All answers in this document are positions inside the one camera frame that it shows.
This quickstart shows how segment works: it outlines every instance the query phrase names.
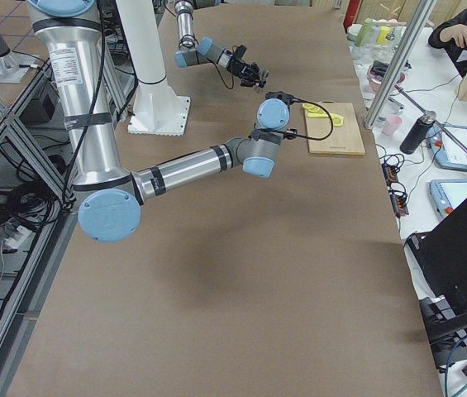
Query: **black jacket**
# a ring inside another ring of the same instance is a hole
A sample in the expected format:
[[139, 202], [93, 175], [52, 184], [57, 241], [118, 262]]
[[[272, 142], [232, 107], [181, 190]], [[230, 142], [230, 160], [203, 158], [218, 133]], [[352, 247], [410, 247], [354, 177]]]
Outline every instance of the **black jacket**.
[[459, 48], [455, 44], [454, 39], [451, 39], [447, 43], [443, 43], [439, 38], [439, 35], [441, 34], [441, 31], [443, 29], [460, 23], [467, 26], [467, 8], [463, 10], [457, 17], [454, 17], [449, 21], [440, 24], [428, 38], [428, 44], [435, 48], [444, 48], [446, 50], [446, 53], [454, 63], [455, 67], [459, 71], [459, 74], [461, 76], [465, 76], [467, 72], [467, 60], [457, 62], [457, 59], [459, 58], [459, 55], [461, 54], [463, 49]]

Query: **black water bottle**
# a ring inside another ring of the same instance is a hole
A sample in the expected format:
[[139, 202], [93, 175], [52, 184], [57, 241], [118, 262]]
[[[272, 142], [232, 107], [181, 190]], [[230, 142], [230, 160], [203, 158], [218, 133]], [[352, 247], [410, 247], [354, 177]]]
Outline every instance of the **black water bottle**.
[[436, 118], [437, 115], [435, 112], [426, 110], [424, 114], [415, 121], [412, 129], [400, 144], [400, 151], [411, 155], [419, 147], [421, 142], [424, 141], [428, 130], [433, 126]]

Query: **id badge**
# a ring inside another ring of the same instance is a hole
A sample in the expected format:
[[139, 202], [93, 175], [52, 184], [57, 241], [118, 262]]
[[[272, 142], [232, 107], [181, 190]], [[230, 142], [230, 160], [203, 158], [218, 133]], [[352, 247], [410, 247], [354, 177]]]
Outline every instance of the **id badge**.
[[459, 58], [457, 58], [457, 61], [456, 62], [464, 62], [467, 60], [467, 50], [463, 50], [460, 55], [459, 55]]

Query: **red object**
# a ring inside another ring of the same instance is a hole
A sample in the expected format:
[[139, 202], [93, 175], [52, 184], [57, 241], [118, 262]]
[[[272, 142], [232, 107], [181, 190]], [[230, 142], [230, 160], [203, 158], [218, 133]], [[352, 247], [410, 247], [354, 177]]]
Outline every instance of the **red object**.
[[343, 20], [343, 28], [345, 31], [349, 29], [349, 26], [355, 23], [356, 15], [358, 14], [358, 8], [362, 0], [350, 0], [349, 5], [347, 6], [347, 13], [345, 14], [345, 19]]

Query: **person's hand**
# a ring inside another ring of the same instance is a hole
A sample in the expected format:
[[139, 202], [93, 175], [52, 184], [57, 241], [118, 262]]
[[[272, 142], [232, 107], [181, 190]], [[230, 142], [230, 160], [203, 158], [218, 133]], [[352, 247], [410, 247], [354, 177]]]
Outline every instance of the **person's hand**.
[[455, 44], [460, 48], [467, 47], [467, 26], [466, 25], [453, 25], [443, 29], [439, 38], [442, 42], [446, 43], [454, 39]]

